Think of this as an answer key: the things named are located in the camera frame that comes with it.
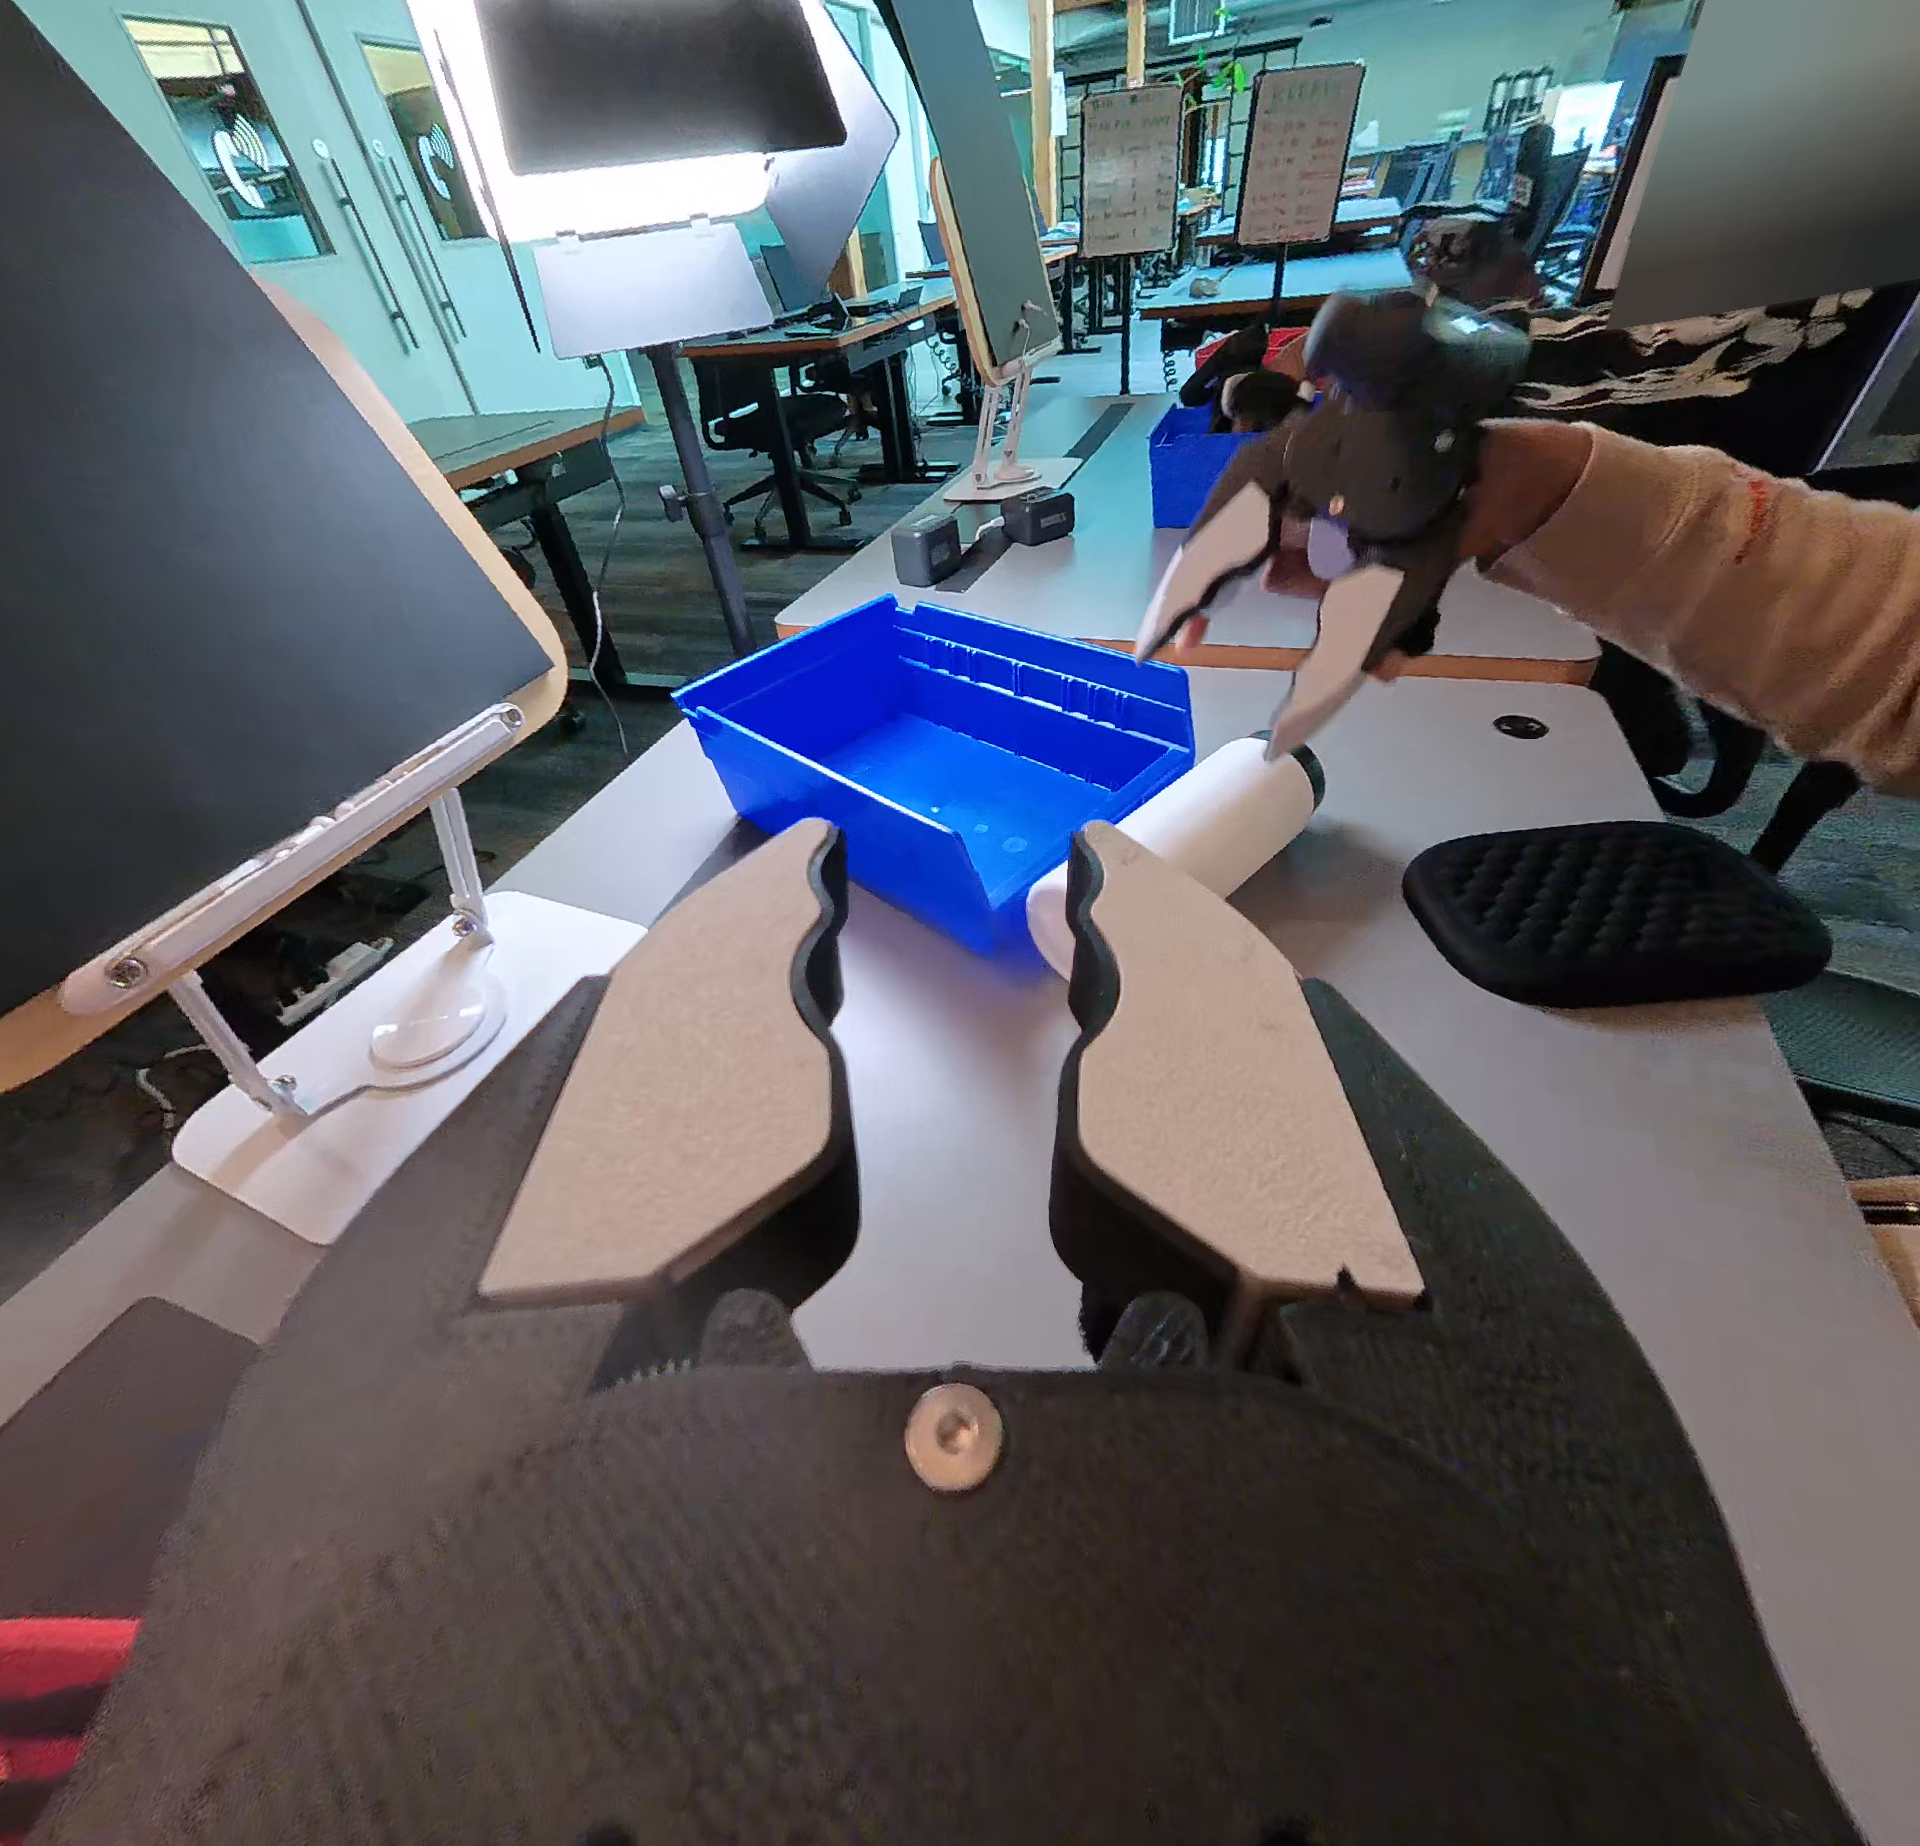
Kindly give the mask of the teal chair seat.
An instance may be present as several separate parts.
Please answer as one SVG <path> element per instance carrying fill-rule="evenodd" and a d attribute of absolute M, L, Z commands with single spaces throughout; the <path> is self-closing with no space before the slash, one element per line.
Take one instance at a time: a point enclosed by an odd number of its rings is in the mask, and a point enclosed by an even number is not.
<path fill-rule="evenodd" d="M 1816 1117 L 1847 1114 L 1916 1128 L 1916 994 L 1828 969 L 1763 994 L 1763 1018 Z"/>

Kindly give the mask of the red divided plastic bin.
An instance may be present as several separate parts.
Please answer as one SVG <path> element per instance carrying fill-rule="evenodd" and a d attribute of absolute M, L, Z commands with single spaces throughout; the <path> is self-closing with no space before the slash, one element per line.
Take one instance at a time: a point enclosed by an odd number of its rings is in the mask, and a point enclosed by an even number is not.
<path fill-rule="evenodd" d="M 140 1617 L 2 1617 L 2 1799 L 57 1791 L 128 1665 Z"/>

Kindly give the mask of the wooden top desk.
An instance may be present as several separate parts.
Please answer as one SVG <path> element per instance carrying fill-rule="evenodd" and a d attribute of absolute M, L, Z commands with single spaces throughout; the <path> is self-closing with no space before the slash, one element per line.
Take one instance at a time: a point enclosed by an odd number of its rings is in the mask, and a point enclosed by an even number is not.
<path fill-rule="evenodd" d="M 906 354 L 934 338 L 955 314 L 951 281 L 934 278 L 917 289 L 891 289 L 877 303 L 849 310 L 836 325 L 781 321 L 698 341 L 683 360 L 753 360 L 776 371 L 781 394 L 840 394 L 850 413 L 869 405 L 882 457 L 864 481 L 923 485 L 934 468 L 923 457 L 920 427 L 906 397 Z"/>
<path fill-rule="evenodd" d="M 408 423 L 447 482 L 495 536 L 500 553 L 511 553 L 502 538 L 504 529 L 527 528 L 582 650 L 582 669 L 574 673 L 574 682 L 592 680 L 610 694 L 656 692 L 661 680 L 627 669 L 597 612 L 592 575 L 565 519 L 565 503 L 597 485 L 617 485 L 608 440 L 639 423 L 646 423 L 639 405 L 601 407 L 597 415 L 450 415 Z"/>

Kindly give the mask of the black office chair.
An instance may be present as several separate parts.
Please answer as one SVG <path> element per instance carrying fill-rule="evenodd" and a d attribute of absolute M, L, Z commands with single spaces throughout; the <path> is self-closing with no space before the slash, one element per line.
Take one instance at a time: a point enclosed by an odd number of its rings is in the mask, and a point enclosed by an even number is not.
<path fill-rule="evenodd" d="M 698 427 L 712 452 L 762 454 L 770 472 L 723 499 L 723 522 L 752 508 L 747 549 L 849 555 L 864 495 L 850 473 L 821 472 L 817 446 L 850 429 L 840 394 L 781 394 L 753 360 L 695 360 Z"/>

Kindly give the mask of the blue plastic bin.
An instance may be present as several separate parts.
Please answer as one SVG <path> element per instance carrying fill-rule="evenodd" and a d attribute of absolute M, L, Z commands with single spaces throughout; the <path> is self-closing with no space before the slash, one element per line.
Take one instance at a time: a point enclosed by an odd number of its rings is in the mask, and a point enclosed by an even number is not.
<path fill-rule="evenodd" d="M 939 602 L 873 600 L 676 689 L 736 813 L 841 831 L 869 896 L 1002 960 L 1085 823 L 1197 763 L 1179 665 Z"/>
<path fill-rule="evenodd" d="M 1214 407 L 1173 403 L 1148 432 L 1148 491 L 1157 529 L 1191 529 L 1222 472 L 1258 432 L 1214 429 Z"/>

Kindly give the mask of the grey dumbbell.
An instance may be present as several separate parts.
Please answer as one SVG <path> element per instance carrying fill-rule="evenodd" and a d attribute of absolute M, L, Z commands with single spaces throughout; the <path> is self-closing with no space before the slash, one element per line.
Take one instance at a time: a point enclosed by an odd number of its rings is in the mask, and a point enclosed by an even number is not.
<path fill-rule="evenodd" d="M 1073 491 L 1035 485 L 1017 493 L 962 536 L 956 516 L 923 516 L 891 529 L 896 575 L 906 588 L 934 588 L 951 579 L 980 576 L 1011 549 L 1038 549 L 1065 538 L 1079 508 Z"/>

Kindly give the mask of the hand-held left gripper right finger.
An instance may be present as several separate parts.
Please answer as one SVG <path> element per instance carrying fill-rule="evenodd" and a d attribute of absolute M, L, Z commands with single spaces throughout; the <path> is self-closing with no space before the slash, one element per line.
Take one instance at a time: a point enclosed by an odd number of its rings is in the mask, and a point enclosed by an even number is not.
<path fill-rule="evenodd" d="M 1217 1362 L 1253 1359 L 1284 1307 L 1421 1312 L 1412 1235 L 1284 952 L 1109 823 L 1073 835 L 1065 927 L 1051 1242 L 1088 1355 L 1139 1303 L 1183 1303 Z"/>

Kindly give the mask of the white water bottle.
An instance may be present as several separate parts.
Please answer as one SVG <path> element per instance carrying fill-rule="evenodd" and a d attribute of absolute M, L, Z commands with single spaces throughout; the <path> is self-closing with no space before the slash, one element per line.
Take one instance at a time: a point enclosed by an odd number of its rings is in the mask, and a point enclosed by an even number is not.
<path fill-rule="evenodd" d="M 1183 776 L 1115 823 L 1139 853 L 1114 859 L 1096 842 L 1096 874 L 1073 888 L 1069 852 L 1026 896 L 1026 929 L 1048 969 L 1073 975 L 1079 955 L 1076 910 L 1095 916 L 1123 966 L 1135 958 L 1183 960 L 1189 929 L 1218 927 L 1227 900 L 1278 859 L 1319 811 L 1328 781 L 1308 748 L 1268 758 L 1267 736 L 1241 736 L 1207 754 Z"/>

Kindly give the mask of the white board stand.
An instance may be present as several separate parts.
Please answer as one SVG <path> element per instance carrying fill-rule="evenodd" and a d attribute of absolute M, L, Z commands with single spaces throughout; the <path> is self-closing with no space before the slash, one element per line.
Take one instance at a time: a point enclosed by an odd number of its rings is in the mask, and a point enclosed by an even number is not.
<path fill-rule="evenodd" d="M 70 1020 L 112 1024 L 167 994 L 229 1090 L 176 1137 L 176 1162 L 306 1244 L 333 1244 L 370 1194 L 479 1079 L 582 978 L 610 972 L 646 927 L 536 896 L 485 892 L 462 783 L 530 716 L 495 702 L 176 910 L 74 966 L 52 993 Z M 273 900 L 428 811 L 450 916 L 258 1060 L 218 1015 L 201 965 Z"/>

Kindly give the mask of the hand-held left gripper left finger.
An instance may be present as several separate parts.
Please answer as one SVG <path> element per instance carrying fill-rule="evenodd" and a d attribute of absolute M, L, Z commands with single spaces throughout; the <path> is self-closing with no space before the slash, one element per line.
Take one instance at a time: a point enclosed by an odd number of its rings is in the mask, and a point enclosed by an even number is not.
<path fill-rule="evenodd" d="M 794 1312 L 850 1260 L 844 835 L 801 819 L 683 892 L 597 978 L 478 1274 L 478 1325 L 569 1376 L 807 1367 Z"/>

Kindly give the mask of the black textured pad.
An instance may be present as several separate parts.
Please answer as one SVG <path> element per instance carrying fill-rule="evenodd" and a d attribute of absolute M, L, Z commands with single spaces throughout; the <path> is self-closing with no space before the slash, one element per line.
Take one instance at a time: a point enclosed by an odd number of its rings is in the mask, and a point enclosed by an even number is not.
<path fill-rule="evenodd" d="M 1652 819 L 1450 838 L 1412 859 L 1404 900 L 1471 986 L 1541 1011 L 1778 994 L 1834 958 L 1763 866 Z"/>

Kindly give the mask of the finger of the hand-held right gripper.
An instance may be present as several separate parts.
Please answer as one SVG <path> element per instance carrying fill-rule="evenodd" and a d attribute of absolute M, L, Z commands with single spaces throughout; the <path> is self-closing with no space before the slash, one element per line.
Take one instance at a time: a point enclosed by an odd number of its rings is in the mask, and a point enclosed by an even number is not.
<path fill-rule="evenodd" d="M 1160 659 L 1239 579 L 1255 579 L 1276 553 L 1276 503 L 1267 485 L 1234 491 L 1201 519 L 1154 586 L 1135 635 L 1135 661 Z"/>
<path fill-rule="evenodd" d="M 1328 583 L 1319 633 L 1293 669 L 1293 687 L 1267 734 L 1267 761 L 1297 754 L 1324 731 L 1373 676 L 1405 620 L 1397 620 L 1405 575 L 1399 567 L 1352 567 Z"/>

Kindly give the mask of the softbox light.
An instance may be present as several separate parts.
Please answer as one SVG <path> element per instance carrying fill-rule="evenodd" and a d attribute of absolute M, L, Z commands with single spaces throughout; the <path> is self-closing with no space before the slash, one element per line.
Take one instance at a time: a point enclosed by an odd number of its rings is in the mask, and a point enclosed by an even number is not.
<path fill-rule="evenodd" d="M 406 0 L 558 360 L 776 317 L 742 220 L 817 300 L 897 143 L 825 0 Z"/>

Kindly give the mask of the person's right forearm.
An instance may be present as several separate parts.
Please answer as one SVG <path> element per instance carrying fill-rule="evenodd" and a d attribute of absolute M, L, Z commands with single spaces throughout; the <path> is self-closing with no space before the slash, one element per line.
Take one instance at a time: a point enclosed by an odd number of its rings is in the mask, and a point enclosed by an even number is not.
<path fill-rule="evenodd" d="M 1916 800 L 1916 516 L 1592 427 L 1536 536 L 1482 567 L 1804 761 Z"/>

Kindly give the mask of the wooden board stand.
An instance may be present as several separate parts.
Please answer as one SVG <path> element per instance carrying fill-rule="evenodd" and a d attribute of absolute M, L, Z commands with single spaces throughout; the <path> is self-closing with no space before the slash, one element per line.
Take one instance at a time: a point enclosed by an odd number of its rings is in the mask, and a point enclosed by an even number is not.
<path fill-rule="evenodd" d="M 1032 491 L 1062 491 L 1085 464 L 1076 454 L 1032 460 L 1021 454 L 1032 360 L 1006 364 L 984 383 L 968 468 L 941 491 L 946 504 L 1002 504 Z"/>

